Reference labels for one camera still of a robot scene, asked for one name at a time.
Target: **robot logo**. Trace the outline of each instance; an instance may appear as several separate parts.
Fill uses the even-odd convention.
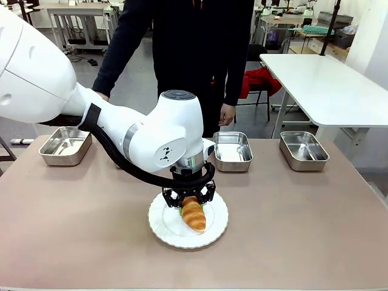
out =
[[[172,152],[172,149],[170,149],[169,147],[165,147],[163,150],[165,150],[166,153],[164,154],[164,158],[161,158],[160,160],[166,159],[167,162],[169,162],[170,160],[169,160],[169,157],[168,157],[167,155],[168,155],[170,152]]]

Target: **stainless steel tray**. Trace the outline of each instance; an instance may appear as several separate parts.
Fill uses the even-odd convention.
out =
[[[60,127],[39,149],[39,154],[49,166],[76,166],[92,144],[89,132],[75,127]]]
[[[248,138],[242,132],[216,132],[216,168],[221,172],[246,172],[253,159]]]
[[[295,171],[321,171],[329,160],[323,146],[309,132],[282,132],[280,149]]]

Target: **person's hand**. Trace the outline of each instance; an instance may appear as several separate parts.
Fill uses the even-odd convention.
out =
[[[107,102],[109,102],[109,97],[105,94],[102,94],[100,92],[96,92],[99,96],[101,96],[101,98]]]
[[[236,115],[236,107],[223,104],[221,107],[221,115],[219,117],[219,126],[229,125],[233,121],[233,117]]]

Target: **red cloth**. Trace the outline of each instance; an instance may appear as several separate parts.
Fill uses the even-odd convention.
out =
[[[272,77],[267,68],[260,68],[258,70],[245,72],[239,98],[247,99],[250,88],[253,85],[270,85],[271,89],[268,90],[269,96],[274,95],[281,88],[280,82]]]

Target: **person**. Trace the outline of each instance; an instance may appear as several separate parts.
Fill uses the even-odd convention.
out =
[[[212,137],[236,114],[253,2],[126,0],[93,90],[109,99],[115,82],[153,21],[158,96],[167,90],[195,94],[201,104],[203,137]]]

